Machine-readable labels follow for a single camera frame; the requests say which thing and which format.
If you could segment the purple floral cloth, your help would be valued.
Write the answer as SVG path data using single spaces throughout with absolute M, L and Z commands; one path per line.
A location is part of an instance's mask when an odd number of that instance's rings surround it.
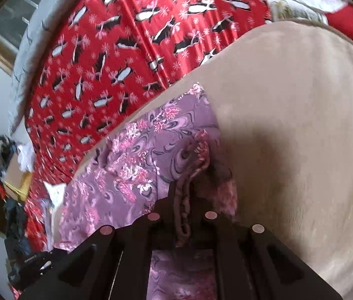
M 216 115 L 200 84 L 128 122 L 65 188 L 57 245 L 76 249 L 103 225 L 122 228 L 176 195 L 171 207 L 177 245 L 191 235 L 190 199 L 208 200 L 215 211 L 234 217 L 237 189 L 220 145 Z

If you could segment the pile of dark clothes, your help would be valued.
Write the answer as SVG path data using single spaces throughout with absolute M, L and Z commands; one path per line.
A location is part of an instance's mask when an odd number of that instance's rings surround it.
M 6 194 L 4 177 L 8 172 L 10 161 L 16 153 L 16 143 L 7 136 L 0 135 L 0 197 L 4 200 L 6 218 L 5 248 L 8 255 L 11 272 L 16 274 L 31 254 L 29 241 L 25 236 L 27 214 L 24 203 L 18 198 Z

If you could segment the brown cardboard box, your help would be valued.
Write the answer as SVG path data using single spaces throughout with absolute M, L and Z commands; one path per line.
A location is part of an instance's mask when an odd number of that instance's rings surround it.
M 29 195 L 32 177 L 32 173 L 20 170 L 17 156 L 14 155 L 3 180 L 6 196 L 18 202 L 25 202 Z

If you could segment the white plastic bag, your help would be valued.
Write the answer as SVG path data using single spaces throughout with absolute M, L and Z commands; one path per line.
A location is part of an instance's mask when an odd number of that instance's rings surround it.
M 35 162 L 35 150 L 32 143 L 19 144 L 17 145 L 17 150 L 17 161 L 20 171 L 32 173 Z

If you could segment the beige fleece blanket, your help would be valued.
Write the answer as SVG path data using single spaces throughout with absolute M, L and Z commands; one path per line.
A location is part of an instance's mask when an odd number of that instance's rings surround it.
M 171 99 L 198 83 L 201 109 L 181 102 L 178 127 L 142 134 Z M 208 64 L 135 111 L 88 153 L 66 190 L 56 245 L 73 250 L 103 223 L 132 223 L 166 195 L 175 153 L 158 178 L 135 185 L 136 202 L 102 190 L 111 183 L 110 155 L 127 135 L 156 148 L 183 143 L 182 129 L 207 130 L 220 143 L 197 178 L 241 224 L 263 224 L 344 299 L 353 299 L 353 43 L 334 30 L 301 21 L 261 26 Z

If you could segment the red penguin print quilt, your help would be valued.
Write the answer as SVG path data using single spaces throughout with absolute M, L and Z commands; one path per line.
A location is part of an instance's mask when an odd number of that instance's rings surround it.
M 33 78 L 25 126 L 35 149 L 26 235 L 47 239 L 44 183 L 67 183 L 128 115 L 244 33 L 271 22 L 267 0 L 79 0 Z

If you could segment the window with metal grille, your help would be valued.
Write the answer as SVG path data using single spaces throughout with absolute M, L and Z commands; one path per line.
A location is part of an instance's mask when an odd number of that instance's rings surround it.
M 0 2 L 0 69 L 10 75 L 22 36 L 41 0 Z

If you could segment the grey pillow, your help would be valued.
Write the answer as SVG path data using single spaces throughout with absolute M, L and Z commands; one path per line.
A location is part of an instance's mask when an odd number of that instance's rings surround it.
M 57 25 L 78 0 L 41 0 L 23 34 L 12 71 L 8 134 L 20 124 L 33 77 Z

